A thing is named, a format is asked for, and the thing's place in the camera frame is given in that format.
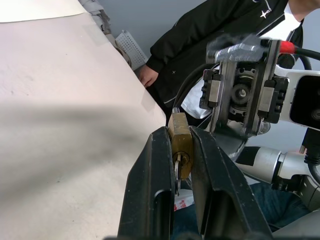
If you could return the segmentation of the person's bare hand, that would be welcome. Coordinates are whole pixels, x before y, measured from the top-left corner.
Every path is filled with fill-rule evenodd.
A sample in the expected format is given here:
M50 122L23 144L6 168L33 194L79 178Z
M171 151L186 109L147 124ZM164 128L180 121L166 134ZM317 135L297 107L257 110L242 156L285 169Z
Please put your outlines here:
M140 69L138 79L145 88L148 88L156 81L158 75L159 74L156 71L154 71L147 65L144 65Z

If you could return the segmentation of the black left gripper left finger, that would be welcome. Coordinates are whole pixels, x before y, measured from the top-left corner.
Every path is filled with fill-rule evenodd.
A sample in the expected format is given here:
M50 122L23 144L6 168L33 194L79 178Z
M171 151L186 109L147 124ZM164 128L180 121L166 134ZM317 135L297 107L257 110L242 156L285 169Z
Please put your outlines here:
M117 237L170 240L174 214L174 170L166 127L150 134L127 176Z

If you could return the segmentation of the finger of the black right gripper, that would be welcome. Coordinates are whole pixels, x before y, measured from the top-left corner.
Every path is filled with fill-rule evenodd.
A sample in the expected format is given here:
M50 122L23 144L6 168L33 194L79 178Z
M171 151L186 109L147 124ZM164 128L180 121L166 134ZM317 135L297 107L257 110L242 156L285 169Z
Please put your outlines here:
M250 62L260 61L269 49L270 41L254 34L223 34L207 43L206 62Z

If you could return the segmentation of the red and white packet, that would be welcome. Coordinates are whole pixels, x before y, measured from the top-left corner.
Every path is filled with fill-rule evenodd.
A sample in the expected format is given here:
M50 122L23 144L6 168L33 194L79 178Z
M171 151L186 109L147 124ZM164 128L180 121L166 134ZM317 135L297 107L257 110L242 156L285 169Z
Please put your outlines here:
M174 211L178 211L193 205L194 196L190 189L180 189L179 195L174 197Z

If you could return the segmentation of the white perforated plastic basket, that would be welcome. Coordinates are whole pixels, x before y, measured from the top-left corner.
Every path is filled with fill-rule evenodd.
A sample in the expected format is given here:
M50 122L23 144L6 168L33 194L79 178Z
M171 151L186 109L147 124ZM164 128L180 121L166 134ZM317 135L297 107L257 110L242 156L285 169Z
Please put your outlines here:
M122 30L122 33L115 40L129 57L129 65L133 71L139 69L148 61L143 50L127 30Z

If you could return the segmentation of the silver key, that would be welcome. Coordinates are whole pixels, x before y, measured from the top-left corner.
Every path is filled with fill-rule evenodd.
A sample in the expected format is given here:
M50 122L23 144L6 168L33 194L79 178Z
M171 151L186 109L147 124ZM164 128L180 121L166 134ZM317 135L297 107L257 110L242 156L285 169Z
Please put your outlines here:
M182 169L182 153L178 152L176 154L176 159L174 161L174 186L175 186L175 195L180 195L181 189L181 169Z

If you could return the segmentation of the person in black jacket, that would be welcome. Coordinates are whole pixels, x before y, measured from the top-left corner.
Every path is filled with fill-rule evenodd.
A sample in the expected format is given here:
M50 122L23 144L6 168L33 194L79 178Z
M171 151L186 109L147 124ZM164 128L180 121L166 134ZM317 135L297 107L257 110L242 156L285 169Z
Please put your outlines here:
M147 65L158 73L147 87L166 115L168 124L174 100L183 81L197 67L205 64L208 42L223 33L256 34L303 45L303 20L320 9L320 0L206 0L185 13L175 25L150 48ZM199 80L183 100L184 112L190 126L206 129L210 110L200 108L203 79ZM272 230L283 227L311 213L293 193L273 190L268 183L255 183L251 189ZM195 205L175 212L170 240L182 233L199 236Z

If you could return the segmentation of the brass padlock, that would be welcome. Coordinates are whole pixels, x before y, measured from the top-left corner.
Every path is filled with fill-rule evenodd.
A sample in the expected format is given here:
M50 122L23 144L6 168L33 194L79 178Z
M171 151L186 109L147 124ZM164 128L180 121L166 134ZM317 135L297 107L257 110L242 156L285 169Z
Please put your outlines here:
M186 180L193 167L193 138L186 114L174 107L168 121L168 133L171 142L172 161L175 163L176 154L182 153L181 180Z

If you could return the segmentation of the grey fabric bundle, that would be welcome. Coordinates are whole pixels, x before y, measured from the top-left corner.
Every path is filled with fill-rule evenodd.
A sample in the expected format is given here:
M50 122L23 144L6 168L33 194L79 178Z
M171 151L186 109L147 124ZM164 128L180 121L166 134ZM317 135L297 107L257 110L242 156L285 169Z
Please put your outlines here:
M90 13L91 17L104 34L111 34L110 18L106 14L104 7L98 0L78 0L82 7Z

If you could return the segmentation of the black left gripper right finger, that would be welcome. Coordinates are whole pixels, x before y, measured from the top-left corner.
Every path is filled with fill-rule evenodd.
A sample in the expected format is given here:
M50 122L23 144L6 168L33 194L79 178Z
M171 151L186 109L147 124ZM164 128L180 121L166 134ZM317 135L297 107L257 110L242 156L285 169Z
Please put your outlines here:
M242 172L207 131L190 127L192 191L203 240L273 240Z

